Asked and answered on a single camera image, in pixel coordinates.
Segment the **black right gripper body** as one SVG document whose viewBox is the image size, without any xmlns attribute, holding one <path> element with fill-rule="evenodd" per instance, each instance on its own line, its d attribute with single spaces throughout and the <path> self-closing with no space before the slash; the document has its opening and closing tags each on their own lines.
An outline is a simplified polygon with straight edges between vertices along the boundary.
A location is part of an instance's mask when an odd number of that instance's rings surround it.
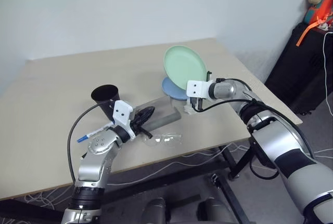
<svg viewBox="0 0 333 224">
<path fill-rule="evenodd" d="M 204 112 L 205 109 L 203 108 L 203 98 L 189 98 L 190 106 L 195 112 Z"/>
</svg>

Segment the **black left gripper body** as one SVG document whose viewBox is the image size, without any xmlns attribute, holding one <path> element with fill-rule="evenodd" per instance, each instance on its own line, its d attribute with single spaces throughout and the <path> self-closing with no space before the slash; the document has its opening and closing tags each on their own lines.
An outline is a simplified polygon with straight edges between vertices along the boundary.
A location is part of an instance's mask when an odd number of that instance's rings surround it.
<svg viewBox="0 0 333 224">
<path fill-rule="evenodd" d="M 142 116 L 141 114 L 135 114 L 134 118 L 131 120 L 130 127 L 135 135 L 140 133 L 140 127 L 142 125 Z"/>
</svg>

